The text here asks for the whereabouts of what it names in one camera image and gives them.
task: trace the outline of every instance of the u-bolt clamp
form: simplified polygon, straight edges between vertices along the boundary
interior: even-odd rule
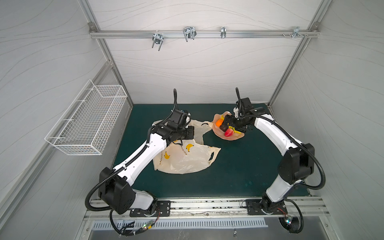
[[[163,41],[164,41],[164,38],[161,34],[158,34],[158,33],[155,33],[153,36],[152,36],[152,40],[153,40],[153,43],[152,43],[152,48],[153,46],[156,44],[160,44],[159,45],[159,50],[160,51],[160,48],[161,48],[161,45],[163,44]]]
[[[188,38],[192,38],[194,40],[196,36],[196,29],[193,26],[188,26],[185,29],[183,29],[183,34],[187,42],[188,42]]]

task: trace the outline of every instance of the orange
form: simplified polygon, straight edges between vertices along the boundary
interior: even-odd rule
[[[223,123],[223,119],[219,119],[219,120],[217,120],[216,121],[216,126],[218,126],[218,127],[220,127],[221,126],[221,124]]]

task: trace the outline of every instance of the peach-colored plate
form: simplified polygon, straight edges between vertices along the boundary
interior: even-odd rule
[[[217,120],[219,120],[220,118],[221,118],[221,115],[223,115],[224,117],[226,116],[226,115],[232,115],[230,112],[228,112],[228,111],[226,111],[226,112],[224,112],[223,114],[215,114],[215,116],[214,116],[214,120],[212,121],[213,122],[213,126],[212,126],[212,130],[214,131],[214,133],[218,136],[218,137],[220,137],[220,138],[222,138],[222,139],[225,139],[225,140],[230,140],[230,141],[232,141],[232,140],[236,140],[236,139],[239,139],[239,138],[242,138],[242,137],[244,137],[244,134],[243,133],[234,133],[233,135],[231,135],[231,136],[229,136],[229,137],[226,137],[225,135],[224,135],[224,132],[218,127],[218,126],[216,126],[216,121]]]

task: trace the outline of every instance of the strawberry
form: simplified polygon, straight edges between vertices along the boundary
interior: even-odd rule
[[[229,137],[229,136],[232,136],[234,133],[235,133],[235,131],[234,131],[232,128],[228,128],[228,129],[225,131],[224,135],[225,135],[226,137]]]

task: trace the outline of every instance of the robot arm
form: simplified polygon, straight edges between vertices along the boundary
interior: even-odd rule
[[[136,156],[140,150],[146,145],[144,142],[132,155],[130,155],[126,160],[124,160],[119,165],[116,165],[114,169],[119,169],[124,166],[129,160]],[[122,178],[126,178],[126,181],[129,185],[133,185],[137,176],[140,172],[149,164],[149,162],[161,151],[167,147],[167,141],[162,139],[162,136],[159,134],[151,134],[149,145],[143,154],[140,155],[131,165],[129,165],[125,170],[120,172],[118,175]]]
[[[181,139],[193,139],[194,127],[187,126],[189,113],[174,109],[169,119],[152,126],[148,139],[126,160],[112,170],[103,169],[100,182],[117,173],[111,180],[99,187],[99,197],[118,214],[129,209],[142,209],[143,214],[152,215],[157,206],[157,198],[152,194],[132,189],[134,181],[149,162],[171,142]]]
[[[295,184],[302,182],[307,176],[313,173],[313,160],[296,144],[301,144],[314,154],[314,147],[311,144],[303,144],[301,141],[288,137],[275,123],[271,115],[267,114],[263,108],[254,108],[249,98],[239,99],[237,107],[233,109],[235,115],[226,115],[220,129],[225,131],[228,127],[233,127],[236,131],[246,132],[249,125],[254,125],[262,131],[275,144],[283,156],[278,166],[278,176],[273,184],[266,190],[264,199],[265,213],[274,212],[278,204],[282,203]],[[241,117],[239,117],[239,107],[241,106]]]

